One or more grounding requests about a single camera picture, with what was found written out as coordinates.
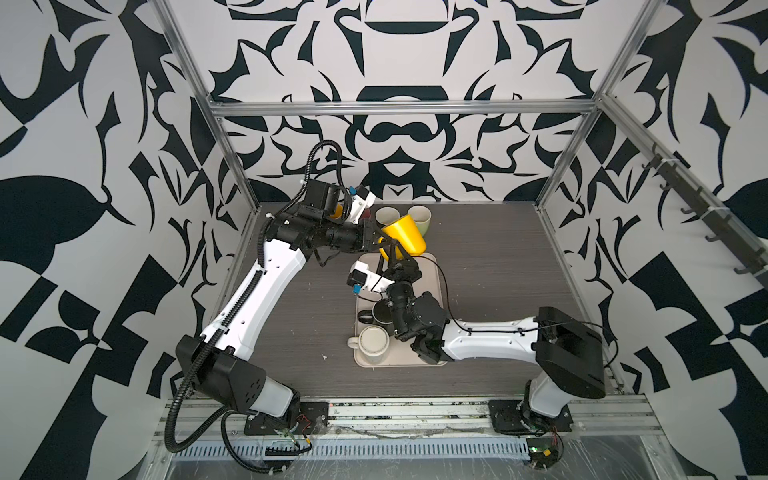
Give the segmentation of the black mug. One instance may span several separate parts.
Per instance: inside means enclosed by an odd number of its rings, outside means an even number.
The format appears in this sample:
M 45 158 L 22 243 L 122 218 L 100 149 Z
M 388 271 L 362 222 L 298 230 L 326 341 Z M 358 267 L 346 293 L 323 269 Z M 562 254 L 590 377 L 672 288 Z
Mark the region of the black mug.
M 357 321 L 364 325 L 381 327 L 390 337 L 395 335 L 395 325 L 391 317 L 390 307 L 386 300 L 380 300 L 372 307 L 358 312 Z

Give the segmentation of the dark green mug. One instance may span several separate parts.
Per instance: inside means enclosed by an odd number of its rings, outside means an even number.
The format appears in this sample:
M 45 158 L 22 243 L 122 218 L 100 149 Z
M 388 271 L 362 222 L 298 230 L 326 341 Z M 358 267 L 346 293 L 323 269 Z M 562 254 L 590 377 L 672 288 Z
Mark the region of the dark green mug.
M 397 222 L 401 218 L 401 214 L 394 207 L 384 206 L 375 212 L 374 218 L 380 227 L 387 227 Z

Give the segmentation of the light green mug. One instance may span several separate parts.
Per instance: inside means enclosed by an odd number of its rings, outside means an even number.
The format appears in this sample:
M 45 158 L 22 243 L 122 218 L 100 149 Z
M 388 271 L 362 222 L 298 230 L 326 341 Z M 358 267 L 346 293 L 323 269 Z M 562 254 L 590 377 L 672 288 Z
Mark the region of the light green mug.
M 409 208 L 408 215 L 414 221 L 421 236 L 425 237 L 429 230 L 432 219 L 431 210 L 423 205 L 414 205 Z

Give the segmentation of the blue butterfly mug yellow inside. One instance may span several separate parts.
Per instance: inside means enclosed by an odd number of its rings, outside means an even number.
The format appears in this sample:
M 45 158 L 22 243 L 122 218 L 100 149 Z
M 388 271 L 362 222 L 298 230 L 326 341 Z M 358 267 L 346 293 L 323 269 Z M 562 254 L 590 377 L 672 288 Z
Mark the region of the blue butterfly mug yellow inside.
M 334 213 L 330 216 L 332 220 L 338 220 L 342 217 L 344 207 L 342 204 L 337 204 Z

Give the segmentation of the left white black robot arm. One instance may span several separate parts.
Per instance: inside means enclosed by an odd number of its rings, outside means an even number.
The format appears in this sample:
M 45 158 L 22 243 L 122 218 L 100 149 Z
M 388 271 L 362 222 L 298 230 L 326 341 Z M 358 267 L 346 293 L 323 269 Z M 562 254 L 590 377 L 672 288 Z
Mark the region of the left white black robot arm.
M 178 394 L 203 393 L 237 413 L 283 417 L 298 394 L 249 362 L 278 300 L 321 247 L 336 253 L 369 252 L 379 239 L 371 219 L 358 223 L 280 214 L 265 223 L 256 263 L 221 313 L 197 337 L 176 347 L 184 373 Z

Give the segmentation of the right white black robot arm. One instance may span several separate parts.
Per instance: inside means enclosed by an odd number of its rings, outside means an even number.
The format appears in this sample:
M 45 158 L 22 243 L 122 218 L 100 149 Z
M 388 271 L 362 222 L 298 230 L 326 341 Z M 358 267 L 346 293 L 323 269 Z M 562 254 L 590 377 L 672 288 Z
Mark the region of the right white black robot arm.
M 574 399 L 606 395 L 603 339 L 587 323 L 554 307 L 506 322 L 466 322 L 441 307 L 429 292 L 414 293 L 421 271 L 413 259 L 382 271 L 395 337 L 429 363 L 503 359 L 536 364 L 541 373 L 527 387 L 523 413 L 555 419 Z

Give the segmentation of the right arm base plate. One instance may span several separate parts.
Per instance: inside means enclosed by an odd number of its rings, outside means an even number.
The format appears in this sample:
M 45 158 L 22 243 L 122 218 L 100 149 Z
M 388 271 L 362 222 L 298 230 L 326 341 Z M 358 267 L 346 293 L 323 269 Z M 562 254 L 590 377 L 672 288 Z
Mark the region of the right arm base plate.
M 525 400 L 490 400 L 488 410 L 496 433 L 542 436 L 552 431 L 571 431 L 572 416 L 567 406 L 555 418 L 533 412 Z

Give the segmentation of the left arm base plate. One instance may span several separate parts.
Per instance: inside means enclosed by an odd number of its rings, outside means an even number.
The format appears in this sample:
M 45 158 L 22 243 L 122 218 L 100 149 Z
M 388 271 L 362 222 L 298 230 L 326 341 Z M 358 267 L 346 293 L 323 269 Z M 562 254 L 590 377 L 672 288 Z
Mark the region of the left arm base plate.
M 293 402 L 281 417 L 259 412 L 245 422 L 246 436 L 277 435 L 284 430 L 294 435 L 312 434 L 327 425 L 329 403 L 325 401 Z

